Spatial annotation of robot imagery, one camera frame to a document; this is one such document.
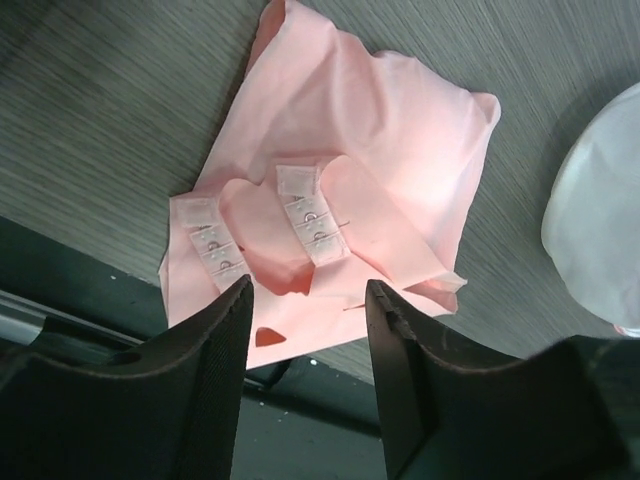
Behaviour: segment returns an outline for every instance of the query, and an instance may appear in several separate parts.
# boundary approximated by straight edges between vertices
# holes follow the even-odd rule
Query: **cutout hole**
[[[269,345],[276,345],[286,340],[287,338],[284,335],[280,335],[275,330],[267,327],[260,327],[256,332],[256,347],[268,347]]]

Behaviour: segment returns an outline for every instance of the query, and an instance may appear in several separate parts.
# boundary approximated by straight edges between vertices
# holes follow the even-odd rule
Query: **gray table surface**
[[[571,144],[640,81],[640,0],[303,3],[371,51],[416,56],[500,99],[457,262],[470,282],[445,321],[519,356],[563,336],[610,335],[567,294],[540,224]],[[34,0],[5,10],[0,215],[157,283],[167,199],[197,178],[263,6]],[[371,379],[365,341],[317,357]]]

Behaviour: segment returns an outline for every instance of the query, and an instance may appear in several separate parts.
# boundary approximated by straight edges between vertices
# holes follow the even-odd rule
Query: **folded pink garment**
[[[318,13],[273,0],[194,190],[170,202],[170,326],[246,272],[248,368],[366,336],[368,279],[453,313],[458,243],[499,116],[494,96],[415,58],[372,56]]]

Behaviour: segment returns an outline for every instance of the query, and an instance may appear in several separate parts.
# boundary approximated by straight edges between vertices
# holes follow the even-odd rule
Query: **white plastic bag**
[[[542,243],[578,303],[640,336],[640,84],[609,103],[567,155]]]

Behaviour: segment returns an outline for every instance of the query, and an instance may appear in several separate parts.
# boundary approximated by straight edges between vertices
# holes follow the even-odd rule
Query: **pink fabric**
[[[190,197],[217,200],[255,276],[248,368],[366,336],[371,278],[432,316],[453,313],[458,243],[499,116],[494,96],[415,58],[372,56],[318,13],[273,0],[193,192],[171,200],[160,269],[169,324],[220,294],[177,216]],[[278,195],[282,165],[318,167],[349,255],[314,266]]]

